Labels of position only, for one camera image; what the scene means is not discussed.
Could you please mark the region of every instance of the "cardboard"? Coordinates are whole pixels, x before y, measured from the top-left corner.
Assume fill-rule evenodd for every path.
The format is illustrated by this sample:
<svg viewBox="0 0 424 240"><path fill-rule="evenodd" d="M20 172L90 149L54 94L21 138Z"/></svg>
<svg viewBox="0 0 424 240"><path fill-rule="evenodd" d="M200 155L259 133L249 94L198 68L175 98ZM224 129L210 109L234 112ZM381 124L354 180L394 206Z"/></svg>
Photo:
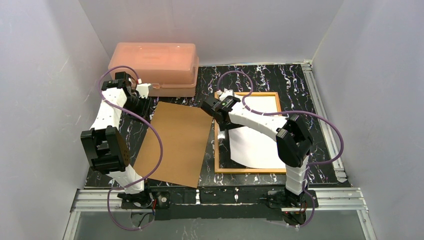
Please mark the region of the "cardboard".
<svg viewBox="0 0 424 240"><path fill-rule="evenodd" d="M151 124L162 140L163 158L149 179L196 188L211 123L212 117L199 107L159 102ZM145 176L159 156L158 139L149 128L133 166L135 171Z"/></svg>

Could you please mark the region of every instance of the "gray wall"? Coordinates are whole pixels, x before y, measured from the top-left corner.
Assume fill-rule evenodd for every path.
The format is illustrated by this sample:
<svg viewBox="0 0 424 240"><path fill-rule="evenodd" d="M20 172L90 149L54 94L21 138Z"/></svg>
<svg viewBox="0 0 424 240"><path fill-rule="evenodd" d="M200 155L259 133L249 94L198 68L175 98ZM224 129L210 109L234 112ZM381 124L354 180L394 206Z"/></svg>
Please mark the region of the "gray wall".
<svg viewBox="0 0 424 240"><path fill-rule="evenodd" d="M313 61L379 239L424 239L424 2L347 0Z"/></svg>
<svg viewBox="0 0 424 240"><path fill-rule="evenodd" d="M200 64L311 59L343 0L79 0L111 57L119 42L194 43Z"/></svg>
<svg viewBox="0 0 424 240"><path fill-rule="evenodd" d="M0 239L62 239L108 62L78 0L0 2Z"/></svg>

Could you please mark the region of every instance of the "black marble table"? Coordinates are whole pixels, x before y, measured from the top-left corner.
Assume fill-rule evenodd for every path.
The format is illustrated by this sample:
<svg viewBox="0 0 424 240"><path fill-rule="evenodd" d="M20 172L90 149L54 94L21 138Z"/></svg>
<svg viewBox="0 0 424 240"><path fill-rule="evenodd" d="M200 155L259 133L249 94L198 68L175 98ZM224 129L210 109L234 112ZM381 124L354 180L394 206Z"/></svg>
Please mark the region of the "black marble table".
<svg viewBox="0 0 424 240"><path fill-rule="evenodd" d="M215 91L219 77L231 70L239 70L248 74L253 81L254 92L277 92L282 110L303 110L315 113L314 104L300 64L236 65L200 67L197 77L196 95L194 97L156 97L154 98L150 118L153 117L158 101L199 107L202 100ZM235 92L248 92L251 87L245 77L234 73L227 75L221 84L221 88L234 90ZM310 116L303 117L305 117L309 131L314 139L309 161L322 162L329 160L330 155L319 121ZM126 140L130 151L131 165L133 165L146 134L147 126L131 120L128 115L123 114L119 131ZM228 143L220 141L219 164L221 168L243 168L243 166L230 159L227 149L229 149ZM308 177L312 184L338 183L331 164L312 167ZM198 186L283 185L285 182L285 174L215 174L214 125L211 123ZM150 179L149 183L152 187L176 185L153 179ZM93 172L91 169L88 171L85 183L86 188L110 188L116 186L118 184L109 176Z"/></svg>

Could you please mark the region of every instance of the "purple hose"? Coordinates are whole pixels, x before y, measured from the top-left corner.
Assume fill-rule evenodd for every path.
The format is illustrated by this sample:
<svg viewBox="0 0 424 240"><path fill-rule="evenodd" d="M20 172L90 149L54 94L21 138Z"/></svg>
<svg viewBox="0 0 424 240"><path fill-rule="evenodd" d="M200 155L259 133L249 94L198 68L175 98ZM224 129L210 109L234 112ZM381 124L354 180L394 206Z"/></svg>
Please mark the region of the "purple hose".
<svg viewBox="0 0 424 240"><path fill-rule="evenodd" d="M129 66L124 66L124 65L121 65L121 66L115 66L115 67L112 67L111 69L109 69L107 72L105 72L101 77L100 77L100 79L97 81L97 91L98 91L98 93L100 94L100 96L101 96L101 99L102 100L104 100L107 104L109 104L110 106L112 106L112 107L114 107L114 108L117 108L117 109L119 109L119 110L121 110L121 111L123 111L123 112L125 112L125 113L127 113L127 114L129 114L129 115L132 115L132 116L134 116L134 117L136 117L137 119L139 119L140 121L142 121L144 124L146 124L152 131L153 131L153 133L154 133L154 135L156 135L156 138L157 138L157 141L159 142L159 148L160 148L160 156L159 156L159 160L157 161L157 164L156 164L156 166L153 168L153 170L151 171L151 172L149 172L148 174L146 174L144 177L142 177L141 179L139 179L139 180L137 180L137 181L135 181L135 182L132 182L132 183L130 183L130 184L128 184L128 185L126 185L126 186L124 186L124 187L113 187L113 188L111 188L111 189L109 189L109 191L107 192L107 212L108 212L108 214L109 214L109 217L112 219L112 221L118 226L118 227L120 227L121 229L124 229L124 230L128 230L128 231L138 231L138 230L140 230L140 229L143 229L143 228L145 228L145 227L147 227L147 226L149 226L153 221L151 221L151 222L149 222L149 223L147 223L146 225L144 225L144 226L142 226L142 227L138 227L138 228L129 228L129 227L126 227L126 226L122 226L121 224L119 224L117 221L116 221L116 219L112 216L112 212L111 212L111 207L110 207L110 205L109 205L109 200L110 200L110 195L111 195L111 192L112 192L112 190L123 190L124 188L128 188L128 187L130 187L130 186L132 186L132 185L134 185L134 184L137 184L137 183L139 183L139 182L141 182L141 181L144 181L145 179L147 179L148 177L150 177L150 175L152 175L155 171L156 171L156 169L158 169L158 167L159 167L159 165L161 164L161 162L162 162L162 156L163 156L163 154L164 154L164 147L162 146L162 140L161 140L161 138L159 137L159 134L158 134L158 132L156 131L156 129L148 122L148 121L146 121L144 118L142 118L141 116L139 116L138 114L136 114L136 113L134 113L134 112L132 112L132 111L130 111L130 110L127 110L127 109L125 109L125 108L123 108L123 107L120 107L120 106L118 106L118 105L115 105L115 104L113 104L113 103L111 103L110 101L108 101L108 100L106 100L106 98L105 98L105 96L103 96L103 93L102 93L102 80L103 80L103 78L105 78L106 77L106 75L108 75L111 71L113 71L113 70L115 70L115 69L120 69L120 68L125 68L125 69L130 69L131 71L133 71L134 72L134 74L135 74L135 76L137 77L137 79L139 79L139 75L137 74L137 72L134 70L134 69L132 69L131 67L129 67Z"/></svg>
<svg viewBox="0 0 424 240"><path fill-rule="evenodd" d="M298 110L291 110L291 111L279 111L279 112L260 112L260 111L256 111L251 109L245 102L245 99L247 97L249 97L252 93L253 93L253 81L252 79L244 72L242 71L237 71L237 70L232 70L232 71L227 71L226 73L222 74L221 77L218 79L218 82L216 83L216 90L220 91L220 83L223 80L223 78L228 75L228 74L232 74L232 73L236 73L236 74L241 74L243 76L245 76L247 78L247 80L249 80L250 83L250 91L248 94L246 94L245 96L243 96L243 98L241 99L241 102L243 103L243 105L246 107L247 110L251 111L254 114L259 114L259 115L264 115L264 116L273 116L273 115L287 115L287 114L305 114L305 115L309 115L312 117L315 117L317 119L320 119L322 121L324 121L326 124L328 124L332 129L334 129L334 131L336 132L339 140L340 140L340 151L338 152L338 154L331 160L327 160L327 161L321 161L321 162L310 162L306 165L307 169L305 171L305 177L304 180L306 180L308 178L308 172L309 172L309 167L310 166L315 166L315 165L323 165L323 164L330 164L334 161L336 161L338 158L340 158L340 156L343 153L343 150L345 149L345 142L343 141L343 137L342 134L340 133L340 131L337 129L337 127L330 121L328 121L327 119L325 119L324 117L317 115L315 113L312 112L308 112L308 111L298 111ZM301 227L306 226L312 219L312 217L314 216L315 213L315 201L312 197L312 195L305 191L305 182L302 185L302 191L307 194L310 199L312 200L312 212L310 214L310 217L305 221L304 224L300 225Z"/></svg>

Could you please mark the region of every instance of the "purple cable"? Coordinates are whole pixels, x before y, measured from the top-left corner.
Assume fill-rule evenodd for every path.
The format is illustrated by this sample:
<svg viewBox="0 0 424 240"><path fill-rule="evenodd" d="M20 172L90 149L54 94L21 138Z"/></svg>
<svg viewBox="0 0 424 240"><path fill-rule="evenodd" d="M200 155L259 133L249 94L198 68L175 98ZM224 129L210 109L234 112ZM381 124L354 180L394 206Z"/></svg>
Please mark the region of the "purple cable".
<svg viewBox="0 0 424 240"><path fill-rule="evenodd" d="M302 185L302 191L307 194L310 199L312 200L312 212L310 213L310 217L304 222L304 224L300 225L300 227L304 227L306 226L312 219L312 217L314 216L315 213L315 202L314 199L312 197L312 195L305 191L305 180L308 178L308 172L310 169L310 166L316 166L316 165L323 165L323 164L330 164L334 161L336 161L338 158L340 158L340 156L343 153L343 150L345 149L345 142L343 141L343 137L342 134L340 133L340 131L337 129L337 127L330 121L328 121L327 119L325 119L324 117L317 115L315 113L312 112L308 112L308 111L299 111L299 110L291 110L291 111L279 111L279 112L260 112L260 111L256 111L251 109L245 102L245 98L249 97L252 93L253 93L253 81L252 79L244 72L242 71L237 71L237 70L232 70L232 71L227 71L226 73L222 74L221 77L218 79L218 82L216 83L216 90L220 91L220 83L223 80L223 78L228 75L228 74L232 74L232 73L236 73L236 74L241 74L243 76L245 76L247 78L247 80L249 80L250 83L250 91L248 94L246 94L245 96L243 96L243 98L241 99L241 102L243 103L243 105L246 107L247 110L249 110L250 112L254 113L254 114L259 114L259 115L264 115L264 116L273 116L273 115L286 115L286 114L305 114L305 115L309 115L312 117L315 117L317 119L320 119L322 121L324 121L326 124L328 124L332 129L334 129L334 131L336 132L338 139L340 140L340 151L338 152L338 154L331 160L327 160L327 161L321 161L321 162L310 162L306 165L307 169L305 171L305 177L304 177L304 182Z"/></svg>
<svg viewBox="0 0 424 240"><path fill-rule="evenodd" d="M141 229L143 229L143 228L145 228L145 227L147 227L147 226L149 226L150 224L152 224L153 223L153 221L151 221L151 222L149 222L149 223L147 223L146 225L144 225L144 226L141 226L141 227L138 227L138 228L129 228L129 227L126 227L126 226L122 226L121 224L119 224L118 222L117 222L117 220L112 216L112 212L111 212L111 207L110 207L110 204L109 204L109 200L110 200L110 196L111 196L111 192L112 192L112 190L123 190L124 188L128 188L128 187L130 187L130 186L132 186L132 185L134 185L134 184L137 184L137 183L139 183L139 182L141 182L141 181L144 181L145 179L147 179L148 177L150 177L150 175L152 175L155 171L156 171L156 169L158 169L158 167L159 167L159 165L161 164L161 162L162 162L162 156L163 156L163 154L164 154L164 147L162 146L162 140L161 140L161 138L159 137L159 134L158 134L158 132L156 131L156 129L148 122L148 121L146 121L144 118L142 118L141 116L139 116L138 114L136 114L136 113L134 113L134 112L132 112L132 111L130 111L130 110L127 110L127 109L125 109L125 108L123 108L123 107L120 107L120 106L118 106L118 105L115 105L115 104L113 104L113 103L111 103L110 101L108 101L106 98L105 98L105 96L103 96L103 93L102 93L102 80L103 80L103 78L105 78L106 77L106 75L108 75L110 72L112 72L113 70L115 70L115 69L120 69L120 68L125 68L125 69L130 69L131 71L133 71L134 72L134 74L135 74L135 76L137 77L137 79L139 79L139 75L137 74L137 72L133 69L133 68L131 68L131 67L129 67L129 66L124 66L124 65L120 65L120 66L115 66L115 67L112 67L111 69L109 69L107 72L105 72L101 77L100 77L100 79L97 81L97 90L98 90L98 93L100 94L100 96L101 96L101 99L102 100L104 100L107 104L109 104L110 106L112 106L112 107L114 107L114 108L117 108L117 109L119 109L119 110L121 110L121 111L123 111L123 112L125 112L125 113L127 113L127 114L129 114L129 115L132 115L132 116L134 116L134 117L136 117L137 119L139 119L140 121L142 121L144 124L146 124L152 131L153 131L153 133L154 133L154 135L156 135L156 138L157 138L157 141L159 142L159 148L160 148L160 156L159 156L159 160L157 161L157 164L156 164L156 166L153 168L153 170L151 171L151 172L149 172L148 174L146 174L144 177L142 177L141 179L139 179L139 180L137 180L137 181L134 181L134 182L132 182L132 183L130 183L130 184L128 184L128 185L126 185L126 186L124 186L124 187L112 187L111 189L109 189L109 191L107 192L107 213L109 214L109 217L112 219L112 221L118 226L118 227L120 227L121 229L124 229L124 230L128 230L128 231L138 231L138 230L141 230Z"/></svg>

